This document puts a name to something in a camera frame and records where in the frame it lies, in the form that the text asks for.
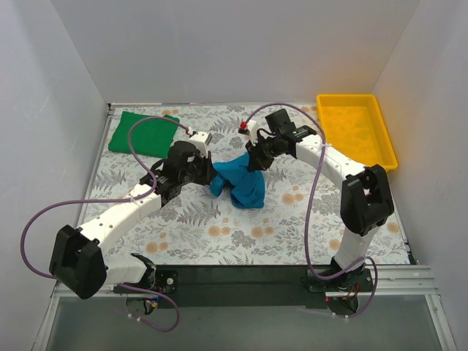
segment gray wall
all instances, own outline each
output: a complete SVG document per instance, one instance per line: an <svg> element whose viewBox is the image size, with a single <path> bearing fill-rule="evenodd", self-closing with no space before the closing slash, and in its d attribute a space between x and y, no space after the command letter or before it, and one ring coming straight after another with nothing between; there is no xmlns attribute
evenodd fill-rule
<svg viewBox="0 0 468 351"><path fill-rule="evenodd" d="M49 0L0 1L0 350L30 350L53 281L21 261L24 224L47 204L83 197L106 106ZM27 252L43 270L78 207L46 214Z"/></svg>
<svg viewBox="0 0 468 351"><path fill-rule="evenodd" d="M52 0L106 102L370 92L419 0Z"/></svg>
<svg viewBox="0 0 468 351"><path fill-rule="evenodd" d="M422 0L378 80L400 168L393 191L409 243L434 270L468 350L468 1Z"/></svg>

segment blue fabric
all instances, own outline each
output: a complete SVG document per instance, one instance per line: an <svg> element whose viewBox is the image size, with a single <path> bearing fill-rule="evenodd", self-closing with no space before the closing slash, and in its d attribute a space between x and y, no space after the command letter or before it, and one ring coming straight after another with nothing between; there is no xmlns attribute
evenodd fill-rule
<svg viewBox="0 0 468 351"><path fill-rule="evenodd" d="M224 186L231 186L231 200L237 208L262 208L265 200L265 179L262 171L249 172L249 154L229 162L213 165L218 175L213 179L210 190L220 196Z"/></svg>

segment green towel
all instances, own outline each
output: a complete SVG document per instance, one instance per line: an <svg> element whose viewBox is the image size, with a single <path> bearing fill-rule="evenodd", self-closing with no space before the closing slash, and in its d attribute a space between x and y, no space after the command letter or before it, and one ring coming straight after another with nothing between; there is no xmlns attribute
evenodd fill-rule
<svg viewBox="0 0 468 351"><path fill-rule="evenodd" d="M124 111L120 123L109 143L109 151L130 154L130 147L127 140L129 130L133 124L146 117L147 116ZM169 115L165 117L179 122L178 118ZM174 123L161 121L160 119L143 122L133 131L133 149L137 154L164 158L169 152L170 144L173 141L177 128L178 127Z"/></svg>

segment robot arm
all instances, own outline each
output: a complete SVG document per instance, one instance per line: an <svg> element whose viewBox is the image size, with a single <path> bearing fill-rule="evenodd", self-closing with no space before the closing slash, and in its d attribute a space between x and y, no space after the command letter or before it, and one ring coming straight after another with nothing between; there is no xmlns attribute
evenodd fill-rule
<svg viewBox="0 0 468 351"><path fill-rule="evenodd" d="M257 122L250 121L239 132L249 136L246 144L250 170L268 169L274 158L289 154L317 167L322 138L308 126L296 128L285 109L266 117L270 137L259 133ZM322 173L341 189L341 218L345 224L343 239L331 266L340 271L364 257L374 234L393 213L393 201L385 170L379 165L366 167L326 146ZM359 271L361 264L347 269Z"/></svg>
<svg viewBox="0 0 468 351"><path fill-rule="evenodd" d="M216 175L208 144L211 135L198 132L189 141L177 141L166 160L151 167L156 190L149 191L153 178L147 174L127 195L127 203L112 206L97 218L78 228L66 225L56 236L49 271L81 298L90 298L101 286L130 283L149 289L155 283L156 266L140 254L105 258L112 245L144 217L159 210L181 193L184 185L208 185Z"/></svg>

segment yellow tray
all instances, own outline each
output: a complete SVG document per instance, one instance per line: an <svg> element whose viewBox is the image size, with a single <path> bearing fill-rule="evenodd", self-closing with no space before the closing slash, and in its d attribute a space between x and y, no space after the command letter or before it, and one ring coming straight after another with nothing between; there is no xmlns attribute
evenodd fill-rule
<svg viewBox="0 0 468 351"><path fill-rule="evenodd" d="M317 95L317 113L327 143L357 162L398 167L392 143L372 94Z"/></svg>

